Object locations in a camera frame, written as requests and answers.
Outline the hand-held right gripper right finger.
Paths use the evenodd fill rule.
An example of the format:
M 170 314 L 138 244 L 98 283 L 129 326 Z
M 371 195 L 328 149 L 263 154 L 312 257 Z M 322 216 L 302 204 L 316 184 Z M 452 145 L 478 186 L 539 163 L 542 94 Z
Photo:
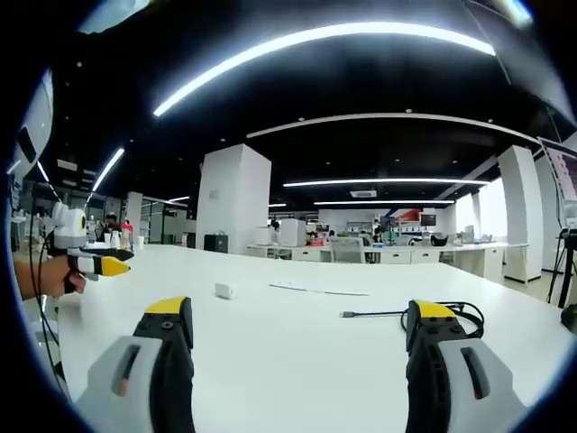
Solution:
M 511 432 L 526 415 L 512 372 L 482 341 L 484 325 L 469 302 L 408 303 L 407 432 Z

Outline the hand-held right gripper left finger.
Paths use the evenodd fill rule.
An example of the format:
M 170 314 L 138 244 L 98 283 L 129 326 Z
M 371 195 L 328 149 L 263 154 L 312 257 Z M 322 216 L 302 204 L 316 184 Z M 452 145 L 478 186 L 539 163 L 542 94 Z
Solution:
M 77 400 L 95 432 L 193 432 L 191 299 L 160 300 L 90 366 Z

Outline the person's left hand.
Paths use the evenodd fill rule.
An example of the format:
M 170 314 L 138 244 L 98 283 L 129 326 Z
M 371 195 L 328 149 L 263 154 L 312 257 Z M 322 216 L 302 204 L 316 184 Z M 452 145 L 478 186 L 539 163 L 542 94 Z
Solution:
M 85 291 L 86 279 L 81 273 L 72 271 L 65 263 L 53 264 L 42 269 L 41 286 L 45 294 L 59 298 L 64 294 L 82 294 Z

